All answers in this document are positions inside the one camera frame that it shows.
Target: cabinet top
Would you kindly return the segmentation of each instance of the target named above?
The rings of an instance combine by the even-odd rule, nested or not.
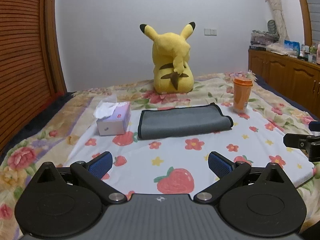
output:
[[[304,65],[304,66],[307,66],[307,67],[311,67],[313,69],[316,69],[316,70],[320,71],[320,66],[319,65],[314,64],[314,63],[310,63],[308,61],[304,61],[302,59],[289,57],[288,55],[280,55],[280,54],[273,53],[273,52],[270,52],[270,51],[254,50],[254,49],[249,49],[249,53],[259,54],[262,57],[263,56],[272,56],[272,57],[275,57],[275,58],[279,58],[281,60],[287,60],[287,61],[295,62],[297,64]]]

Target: orange cup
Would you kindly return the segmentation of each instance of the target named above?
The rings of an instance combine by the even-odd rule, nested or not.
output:
[[[253,86],[252,80],[246,77],[236,77],[233,85],[233,108],[237,113],[244,112],[249,101],[251,87]]]

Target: tissue box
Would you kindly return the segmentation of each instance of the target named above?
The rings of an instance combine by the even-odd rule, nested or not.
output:
[[[117,106],[112,116],[98,119],[97,126],[100,135],[125,134],[131,116],[130,103]]]

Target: yellow plush toy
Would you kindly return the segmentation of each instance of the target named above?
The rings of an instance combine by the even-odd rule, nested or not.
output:
[[[140,25],[142,32],[153,41],[153,74],[157,93],[188,93],[192,90],[194,81],[188,66],[190,45],[186,39],[195,27],[196,24],[191,22],[178,35],[158,34],[151,26]]]

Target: pink bottle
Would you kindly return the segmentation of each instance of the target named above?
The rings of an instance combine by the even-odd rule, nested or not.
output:
[[[318,44],[317,50],[317,64],[320,65],[320,43]]]

